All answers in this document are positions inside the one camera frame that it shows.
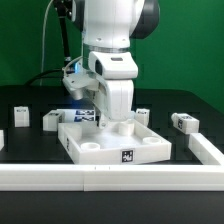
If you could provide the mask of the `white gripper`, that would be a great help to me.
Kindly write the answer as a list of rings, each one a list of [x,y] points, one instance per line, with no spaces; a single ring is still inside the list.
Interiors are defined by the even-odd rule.
[[[96,77],[97,85],[94,90],[87,89],[86,94],[99,110],[97,126],[104,129],[108,119],[125,121],[128,119],[133,100],[134,85],[132,80],[105,80]]]

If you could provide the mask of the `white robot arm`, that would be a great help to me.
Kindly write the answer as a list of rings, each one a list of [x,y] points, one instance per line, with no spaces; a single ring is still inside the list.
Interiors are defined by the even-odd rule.
[[[138,66],[130,40],[158,26],[158,0],[73,0],[72,20],[82,32],[84,88],[99,110],[98,126],[129,118]]]

